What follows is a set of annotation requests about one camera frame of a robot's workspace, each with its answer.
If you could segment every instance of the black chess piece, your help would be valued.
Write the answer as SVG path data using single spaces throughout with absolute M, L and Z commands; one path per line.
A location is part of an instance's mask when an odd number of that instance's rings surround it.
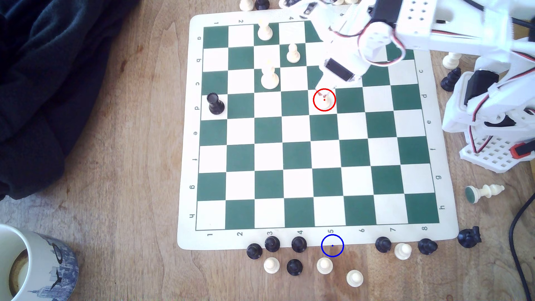
M 266 238 L 265 247 L 270 252 L 277 252 L 280 248 L 280 241 L 277 237 L 270 236 Z
M 422 238 L 422 240 L 418 242 L 418 250 L 420 250 L 420 253 L 424 255 L 431 255 L 431 253 L 433 253 L 437 249 L 437 243 L 430 240 L 429 238 Z
M 444 91 L 451 92 L 453 91 L 453 88 L 455 87 L 455 84 L 459 81 L 460 77 L 461 68 L 457 67 L 451 70 L 448 73 L 448 76 L 444 77 L 442 81 L 440 81 L 440 87 L 442 87 Z
M 286 265 L 286 270 L 291 276 L 299 276 L 303 272 L 303 264 L 298 259 L 291 259 Z
M 257 11 L 269 9 L 269 0 L 256 0 L 255 8 Z
M 392 248 L 392 242 L 387 237 L 381 236 L 375 241 L 375 248 L 381 253 L 386 253 Z
M 259 244 L 250 244 L 247 247 L 247 256 L 250 259 L 258 259 L 262 256 L 262 247 Z
M 206 99 L 210 103 L 208 108 L 210 109 L 210 112 L 214 115 L 219 115 L 223 113 L 225 110 L 225 104 L 223 101 L 219 100 L 219 96 L 216 93 L 210 93 L 208 96 L 206 96 Z
M 294 237 L 292 239 L 292 249 L 297 253 L 303 253 L 307 249 L 307 241 L 301 236 Z
M 479 234 L 479 227 L 474 226 L 472 229 L 464 229 L 459 231 L 457 240 L 465 248 L 471 248 L 481 242 L 481 234 Z

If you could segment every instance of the chessboard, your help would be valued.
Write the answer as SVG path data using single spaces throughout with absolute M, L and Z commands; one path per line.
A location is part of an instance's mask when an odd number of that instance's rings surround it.
M 344 6 L 335 7 L 343 14 Z M 258 38 L 258 21 L 273 37 Z M 286 59 L 295 43 L 297 63 Z M 190 23 L 178 244 L 245 249 L 269 235 L 282 247 L 451 239 L 458 233 L 452 181 L 429 52 L 312 97 L 327 59 L 312 23 L 287 10 L 195 16 Z M 399 55 L 390 44 L 375 61 Z M 267 90 L 262 67 L 280 78 Z M 208 109 L 207 95 L 225 104 Z

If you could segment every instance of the blue circle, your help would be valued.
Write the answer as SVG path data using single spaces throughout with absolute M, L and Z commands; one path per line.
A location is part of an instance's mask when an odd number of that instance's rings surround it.
M 336 237 L 338 237 L 338 238 L 342 241 L 342 251 L 340 251 L 340 253 L 338 253 L 338 254 L 336 254 L 336 255 L 329 255 L 329 254 L 325 253 L 325 251 L 323 250 L 323 241 L 325 241 L 325 239 L 326 239 L 327 237 L 329 237 L 329 236 L 336 236 Z M 336 234 L 329 234 L 329 235 L 325 236 L 325 237 L 322 239 L 322 245 L 321 245 L 321 247 L 322 247 L 322 252 L 323 252 L 323 254 L 325 254 L 325 255 L 328 256 L 328 257 L 336 257 L 336 256 L 339 256 L 340 254 L 342 254 L 342 252 L 343 252 L 343 246 L 344 246 L 344 244 L 343 244 L 343 239 L 342 239 L 340 236 L 336 235 Z

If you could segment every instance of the red circle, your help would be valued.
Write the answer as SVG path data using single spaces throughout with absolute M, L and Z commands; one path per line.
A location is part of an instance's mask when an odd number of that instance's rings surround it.
M 321 91 L 321 90 L 327 90 L 327 91 L 331 92 L 331 93 L 333 94 L 333 96 L 334 96 L 334 103 L 333 103 L 333 106 L 330 107 L 330 108 L 328 108 L 328 109 L 326 109 L 326 110 L 321 110 L 320 108 L 318 108 L 318 106 L 316 105 L 316 102 L 315 102 L 315 100 L 314 100 L 314 99 L 316 98 L 316 94 L 318 94 L 318 92 Z M 318 109 L 318 110 L 320 110 L 320 111 L 322 111 L 322 112 L 330 111 L 330 110 L 332 110 L 332 108 L 334 108 L 334 105 L 336 104 L 336 95 L 334 95 L 334 93 L 333 93 L 331 90 L 327 89 L 327 88 L 319 89 L 318 91 L 316 91 L 316 92 L 314 93 L 314 96 L 312 97 L 312 104 L 314 104 L 314 107 L 316 107 L 316 109 Z

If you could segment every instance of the wooden table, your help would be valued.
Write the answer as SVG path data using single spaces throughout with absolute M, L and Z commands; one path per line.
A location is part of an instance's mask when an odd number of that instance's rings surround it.
M 272 8 L 278 4 L 272 0 Z M 459 159 L 460 133 L 445 133 L 461 229 L 478 225 L 483 243 L 464 249 L 439 242 L 431 256 L 400 261 L 373 245 L 346 246 L 329 275 L 316 271 L 322 256 L 311 247 L 299 258 L 299 277 L 267 274 L 244 250 L 186 251 L 177 245 L 188 26 L 192 16 L 238 10 L 238 0 L 142 1 L 124 23 L 85 131 L 67 160 L 65 176 L 49 189 L 0 202 L 0 222 L 55 236 L 79 256 L 80 279 L 71 300 L 467 300 L 523 299 L 507 233 L 535 191 L 528 163 L 497 175 Z M 447 70 L 434 52 L 437 82 Z M 462 70 L 473 66 L 463 57 Z M 437 86 L 443 113 L 449 93 Z M 464 187 L 506 189 L 476 205 Z M 516 227 L 516 248 L 533 287 L 535 206 Z M 290 248 L 274 256 L 294 257 Z M 358 269 L 364 284 L 350 287 Z

